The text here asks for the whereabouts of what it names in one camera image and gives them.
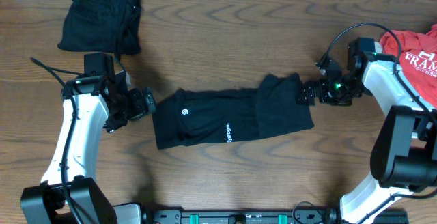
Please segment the black t-shirt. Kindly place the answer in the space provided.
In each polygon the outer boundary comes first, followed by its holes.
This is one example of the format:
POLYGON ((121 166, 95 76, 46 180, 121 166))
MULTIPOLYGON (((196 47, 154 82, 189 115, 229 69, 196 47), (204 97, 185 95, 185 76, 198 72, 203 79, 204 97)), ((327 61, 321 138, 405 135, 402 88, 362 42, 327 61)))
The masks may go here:
POLYGON ((296 101, 301 89, 296 73, 285 78, 269 74, 255 89, 179 89, 152 116, 156 146, 253 141, 312 129, 309 107, 296 101))

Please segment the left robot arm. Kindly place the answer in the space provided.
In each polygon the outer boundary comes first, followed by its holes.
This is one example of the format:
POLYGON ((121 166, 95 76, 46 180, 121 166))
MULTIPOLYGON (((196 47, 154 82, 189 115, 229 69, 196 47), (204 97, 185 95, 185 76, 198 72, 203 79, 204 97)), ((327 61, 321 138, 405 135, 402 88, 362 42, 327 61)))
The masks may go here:
POLYGON ((102 132, 153 113, 150 89, 103 76, 70 80, 62 90, 64 119, 52 161, 20 204, 28 223, 141 223, 137 203, 112 206, 96 184, 102 132))

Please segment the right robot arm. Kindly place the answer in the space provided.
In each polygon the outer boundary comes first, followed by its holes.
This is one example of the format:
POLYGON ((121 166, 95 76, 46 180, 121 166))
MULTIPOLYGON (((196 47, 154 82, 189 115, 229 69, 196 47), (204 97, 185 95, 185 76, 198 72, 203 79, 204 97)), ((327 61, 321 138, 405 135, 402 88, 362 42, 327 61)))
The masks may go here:
POLYGON ((429 199, 436 188, 436 108, 421 99, 393 55, 364 51, 349 59, 343 75, 334 61, 322 66, 330 74, 307 81, 297 98, 348 106, 365 92, 378 102, 385 121, 370 156, 370 172, 339 207, 326 213, 325 223, 375 223, 400 199, 429 199))

